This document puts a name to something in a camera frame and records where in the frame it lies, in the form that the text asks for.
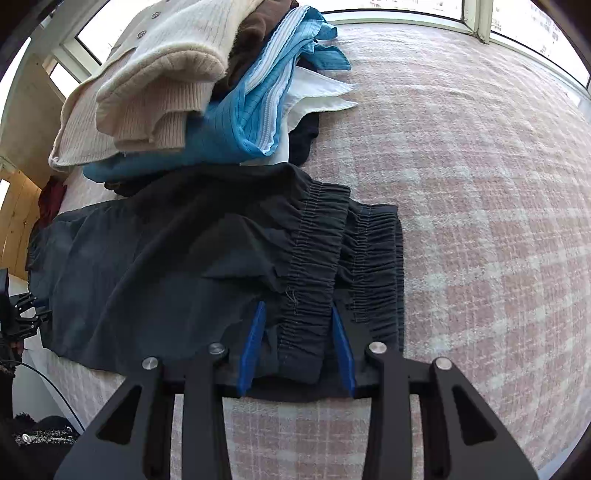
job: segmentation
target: wall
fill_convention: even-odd
[[[27,279],[27,247],[33,224],[39,218],[37,202],[41,189],[19,170],[0,170],[0,179],[10,182],[0,208],[0,268]]]
[[[22,361],[33,364],[28,352],[22,355]],[[53,415],[65,417],[60,407],[51,396],[51,386],[35,372],[27,367],[17,367],[16,377],[12,384],[12,409],[15,415],[28,413],[33,420],[40,421]]]
[[[47,159],[60,129],[63,97],[35,55],[25,54],[0,122],[0,156],[43,188],[51,175]]]

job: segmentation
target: metal screw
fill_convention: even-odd
[[[376,355],[381,355],[382,353],[386,353],[388,347],[385,343],[382,342],[371,342],[369,344],[369,350]]]
[[[148,358],[144,359],[142,362],[142,367],[144,370],[153,370],[158,366],[158,359],[154,356],[149,356]]]
[[[221,343],[215,342],[209,345],[209,353],[212,355],[221,355],[226,350]]]
[[[437,360],[435,360],[435,365],[437,365],[439,370],[451,370],[453,363],[449,358],[440,356]]]

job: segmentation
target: black pants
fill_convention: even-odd
[[[257,376],[315,384],[335,286],[375,339],[403,344],[396,207],[360,205],[289,164],[187,168],[64,213],[31,236],[28,270],[53,310],[44,345],[124,375],[147,356],[191,357],[263,300]]]

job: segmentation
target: folded clothes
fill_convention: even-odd
[[[272,155],[242,162],[244,165],[275,165],[289,161],[290,141],[288,138],[300,120],[312,112],[333,112],[349,109],[355,102],[343,100],[339,95],[349,93],[352,85],[333,80],[311,70],[295,67],[293,79],[284,96],[281,113],[279,139]],[[174,170],[196,163],[216,163],[205,157],[199,150],[203,128],[201,118],[192,116],[187,124],[187,147],[176,153],[150,152],[142,154],[117,155],[105,161],[85,165],[84,175],[96,182],[112,182],[133,179],[158,171]]]
[[[43,344],[128,375],[147,356],[191,358],[263,301],[257,377],[316,384],[338,377],[325,363],[338,288],[354,322],[401,349],[397,208],[349,193],[290,164],[200,165],[63,213],[29,244],[30,291],[53,310]]]
[[[172,170],[197,163],[237,164],[273,155],[281,135],[282,109],[294,77],[294,66],[301,55],[319,69],[347,70],[350,64],[335,46],[326,47],[315,40],[335,38],[336,28],[324,21],[321,13],[312,7],[298,7],[283,19],[255,65],[242,78],[238,86],[218,104],[210,104],[206,114],[192,115],[187,122],[187,147],[176,153],[151,152],[118,154],[99,163],[86,165],[84,174],[97,181],[115,181]],[[297,69],[299,74],[324,79],[323,91],[309,87],[303,92],[314,92],[321,97],[332,90],[333,95],[350,91],[351,86],[328,79],[314,72]],[[355,104],[341,99],[318,100],[322,105],[303,105],[295,109],[299,119],[307,112],[318,109],[337,110]]]
[[[204,112],[240,23],[261,0],[161,0],[125,29],[100,70],[67,98],[49,163],[182,148],[187,113]]]
[[[242,21],[230,52],[226,76],[213,87],[212,100],[222,100],[238,85],[261,54],[273,30],[290,8],[296,7],[299,7],[296,0],[262,0],[256,10]]]
[[[298,129],[294,129],[293,132],[296,134],[293,135],[292,141],[292,133],[290,132],[287,134],[287,123],[281,126],[281,138],[279,140],[279,145],[275,150],[275,153],[270,157],[265,157],[261,160],[249,160],[247,162],[242,163],[245,166],[260,166],[260,165],[276,165],[278,163],[283,163],[287,160],[286,158],[290,158],[290,163],[293,163],[297,166],[301,166],[308,158],[310,153],[310,147],[312,140],[314,140],[318,136],[318,119],[316,119],[316,135],[306,135],[304,132],[309,131],[310,128],[313,130],[313,121],[312,125],[310,125],[311,119],[306,120],[304,117],[301,121],[306,127],[302,127],[300,133],[298,134]],[[291,161],[291,155],[295,156],[296,161]],[[159,171],[156,173],[151,173],[149,175],[142,175],[139,177],[134,177],[131,179],[122,179],[117,181],[106,181],[105,188],[108,190],[113,190],[117,195],[121,195],[123,197],[132,197],[133,195],[137,194],[140,190],[146,188],[150,183],[159,178],[162,178],[166,175],[167,171]]]

